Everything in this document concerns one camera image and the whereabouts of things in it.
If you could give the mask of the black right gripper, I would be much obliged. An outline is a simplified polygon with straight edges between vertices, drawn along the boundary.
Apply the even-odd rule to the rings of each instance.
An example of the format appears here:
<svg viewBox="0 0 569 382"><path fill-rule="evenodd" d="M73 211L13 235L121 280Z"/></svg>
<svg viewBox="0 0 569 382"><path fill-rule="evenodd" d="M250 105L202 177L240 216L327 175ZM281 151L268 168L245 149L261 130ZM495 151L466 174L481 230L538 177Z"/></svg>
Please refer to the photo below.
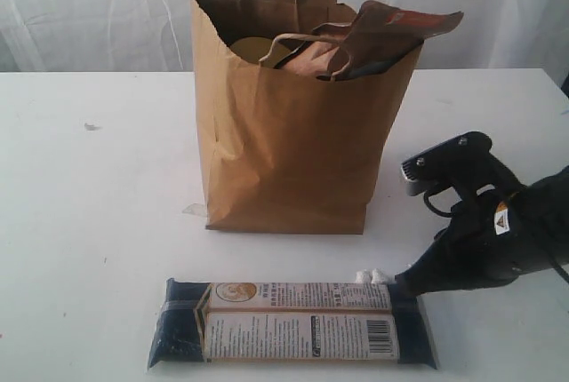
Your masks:
<svg viewBox="0 0 569 382"><path fill-rule="evenodd" d="M450 289L501 287L529 271L529 240L497 197L464 211L395 282L409 296Z"/></svg>

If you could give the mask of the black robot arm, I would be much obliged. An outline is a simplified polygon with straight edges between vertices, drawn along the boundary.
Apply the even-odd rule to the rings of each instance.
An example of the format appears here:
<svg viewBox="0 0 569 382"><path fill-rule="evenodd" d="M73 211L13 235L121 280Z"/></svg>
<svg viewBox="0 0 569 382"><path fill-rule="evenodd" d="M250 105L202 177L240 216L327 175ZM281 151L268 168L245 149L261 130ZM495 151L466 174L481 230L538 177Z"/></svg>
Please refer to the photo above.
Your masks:
<svg viewBox="0 0 569 382"><path fill-rule="evenodd" d="M451 208L449 225L395 282L410 296L506 286L547 269L568 272L568 172L512 195L489 189Z"/></svg>

